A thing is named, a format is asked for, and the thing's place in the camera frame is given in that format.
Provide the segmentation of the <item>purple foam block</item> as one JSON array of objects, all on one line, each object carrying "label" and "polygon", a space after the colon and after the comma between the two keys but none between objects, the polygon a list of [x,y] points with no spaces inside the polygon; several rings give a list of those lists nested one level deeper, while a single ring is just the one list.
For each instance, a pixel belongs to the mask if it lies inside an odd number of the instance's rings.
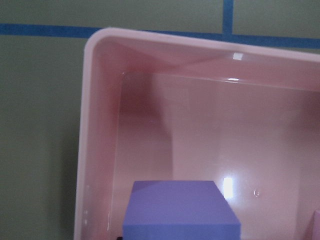
[{"label": "purple foam block", "polygon": [[213,181],[135,181],[124,240],[239,240],[241,222]]}]

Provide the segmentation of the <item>pink plastic bin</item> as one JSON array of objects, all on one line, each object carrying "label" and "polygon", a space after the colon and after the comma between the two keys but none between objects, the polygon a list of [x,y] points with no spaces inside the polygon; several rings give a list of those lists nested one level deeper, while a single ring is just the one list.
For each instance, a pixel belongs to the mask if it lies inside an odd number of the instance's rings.
[{"label": "pink plastic bin", "polygon": [[74,238],[115,240],[132,185],[232,179],[243,240],[320,225],[318,54],[106,28],[84,48]]}]

